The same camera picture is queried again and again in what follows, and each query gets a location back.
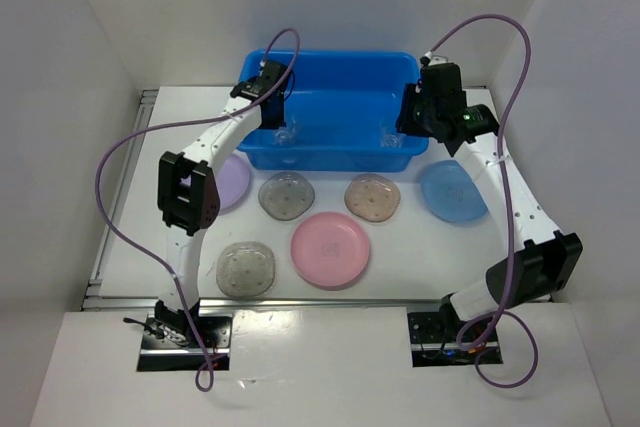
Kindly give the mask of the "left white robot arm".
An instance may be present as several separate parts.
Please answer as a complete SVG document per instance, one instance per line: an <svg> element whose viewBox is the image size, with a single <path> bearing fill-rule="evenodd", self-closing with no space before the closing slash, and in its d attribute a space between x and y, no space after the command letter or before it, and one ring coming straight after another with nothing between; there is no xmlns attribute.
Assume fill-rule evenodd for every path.
<svg viewBox="0 0 640 427"><path fill-rule="evenodd" d="M274 60L260 63L259 74L239 82L220 113L190 145L159 160L157 205L168 228L166 262L172 282L154 308L165 336L180 347L200 332L198 271L206 230L221 210L216 175L227 158L254 130L285 125L285 91L292 69Z"/></svg>

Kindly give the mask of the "purple plastic plate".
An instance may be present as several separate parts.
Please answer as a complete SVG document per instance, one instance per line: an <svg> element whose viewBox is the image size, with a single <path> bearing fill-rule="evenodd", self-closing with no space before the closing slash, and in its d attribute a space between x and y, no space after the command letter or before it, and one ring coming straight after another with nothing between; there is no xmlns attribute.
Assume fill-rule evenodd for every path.
<svg viewBox="0 0 640 427"><path fill-rule="evenodd" d="M230 155L216 177L222 211L229 210L244 197L250 180L251 173L246 161L237 154Z"/></svg>

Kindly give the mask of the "grey translucent plate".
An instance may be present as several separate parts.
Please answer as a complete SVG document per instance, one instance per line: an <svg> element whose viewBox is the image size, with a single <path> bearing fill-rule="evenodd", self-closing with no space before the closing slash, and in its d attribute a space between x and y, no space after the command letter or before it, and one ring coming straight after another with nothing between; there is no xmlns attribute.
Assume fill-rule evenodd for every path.
<svg viewBox="0 0 640 427"><path fill-rule="evenodd" d="M258 201L270 217L279 221L291 221L313 205L315 190L301 174L280 172L262 184Z"/></svg>

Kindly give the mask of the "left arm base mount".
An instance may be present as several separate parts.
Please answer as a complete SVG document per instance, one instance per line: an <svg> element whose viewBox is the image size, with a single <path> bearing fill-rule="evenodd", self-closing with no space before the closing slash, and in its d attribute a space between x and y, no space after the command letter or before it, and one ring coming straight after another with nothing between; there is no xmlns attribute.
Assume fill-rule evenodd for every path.
<svg viewBox="0 0 640 427"><path fill-rule="evenodd" d="M216 371L227 371L230 365L232 317L205 316L199 319L199 332L213 358ZM197 341L171 333L149 314L144 321L139 350L138 372L195 372L205 363Z"/></svg>

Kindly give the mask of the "clear textured plate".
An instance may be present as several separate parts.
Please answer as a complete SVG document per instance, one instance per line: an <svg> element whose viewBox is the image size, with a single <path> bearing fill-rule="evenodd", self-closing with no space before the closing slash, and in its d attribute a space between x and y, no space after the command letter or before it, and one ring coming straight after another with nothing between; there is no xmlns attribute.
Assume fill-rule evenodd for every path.
<svg viewBox="0 0 640 427"><path fill-rule="evenodd" d="M267 292L276 277L276 258L265 244L255 241L227 246L216 261L216 283L230 298L254 298Z"/></svg>

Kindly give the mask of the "pink plastic plate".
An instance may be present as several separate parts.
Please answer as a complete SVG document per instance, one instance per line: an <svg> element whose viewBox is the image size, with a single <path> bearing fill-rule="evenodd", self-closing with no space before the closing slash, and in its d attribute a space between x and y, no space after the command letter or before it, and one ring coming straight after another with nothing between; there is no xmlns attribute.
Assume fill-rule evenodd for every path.
<svg viewBox="0 0 640 427"><path fill-rule="evenodd" d="M353 285L364 273L371 244L358 222L338 212L310 216L295 229L290 253L296 272L325 290Z"/></svg>

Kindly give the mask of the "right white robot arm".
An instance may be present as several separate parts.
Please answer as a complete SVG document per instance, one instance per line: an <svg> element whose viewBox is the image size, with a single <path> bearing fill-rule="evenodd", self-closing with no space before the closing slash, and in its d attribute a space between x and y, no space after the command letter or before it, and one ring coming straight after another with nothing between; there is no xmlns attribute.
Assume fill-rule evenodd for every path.
<svg viewBox="0 0 640 427"><path fill-rule="evenodd" d="M483 104L469 105L458 65L420 60L405 85L399 133L442 144L477 188L503 238L497 262L474 283L442 299L439 329L469 351L463 338L479 321L495 326L508 309L563 290L583 252L544 211L519 172L503 124Z"/></svg>

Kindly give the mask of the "clear plastic cup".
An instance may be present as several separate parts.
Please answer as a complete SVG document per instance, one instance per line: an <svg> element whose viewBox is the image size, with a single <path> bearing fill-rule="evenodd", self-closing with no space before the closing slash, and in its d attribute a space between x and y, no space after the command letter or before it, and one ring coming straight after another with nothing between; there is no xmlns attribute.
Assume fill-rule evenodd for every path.
<svg viewBox="0 0 640 427"><path fill-rule="evenodd" d="M399 133L393 122L380 123L380 146L385 149L398 149L404 144L406 135Z"/></svg>
<svg viewBox="0 0 640 427"><path fill-rule="evenodd" d="M285 125L279 127L273 133L273 143L277 147L293 147L300 141L300 123L291 117L285 121Z"/></svg>

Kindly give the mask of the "brown translucent plate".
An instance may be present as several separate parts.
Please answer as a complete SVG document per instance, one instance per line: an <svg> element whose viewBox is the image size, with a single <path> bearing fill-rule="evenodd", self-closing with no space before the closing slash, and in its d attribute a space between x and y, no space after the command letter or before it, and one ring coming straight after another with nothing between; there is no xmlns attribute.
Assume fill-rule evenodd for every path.
<svg viewBox="0 0 640 427"><path fill-rule="evenodd" d="M401 193L391 180L377 174L355 177L344 194L347 209L357 217L372 223L393 217L401 202Z"/></svg>

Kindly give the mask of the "blue plastic plate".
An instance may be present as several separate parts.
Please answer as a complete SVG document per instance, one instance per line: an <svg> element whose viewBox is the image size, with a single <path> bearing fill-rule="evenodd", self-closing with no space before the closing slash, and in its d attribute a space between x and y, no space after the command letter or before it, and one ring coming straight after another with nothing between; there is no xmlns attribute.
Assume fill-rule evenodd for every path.
<svg viewBox="0 0 640 427"><path fill-rule="evenodd" d="M488 214L478 188L455 160L429 164L419 183L427 208L441 220L463 224L478 221Z"/></svg>

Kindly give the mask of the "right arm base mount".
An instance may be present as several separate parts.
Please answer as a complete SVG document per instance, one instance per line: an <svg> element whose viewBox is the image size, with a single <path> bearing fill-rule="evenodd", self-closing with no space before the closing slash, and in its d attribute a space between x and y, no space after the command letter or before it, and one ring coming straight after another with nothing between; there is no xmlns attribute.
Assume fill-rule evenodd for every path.
<svg viewBox="0 0 640 427"><path fill-rule="evenodd" d="M464 351L455 342L456 332L446 331L436 312L408 312L407 323L414 368L473 365L479 354L480 364L503 363L496 332L477 349Z"/></svg>

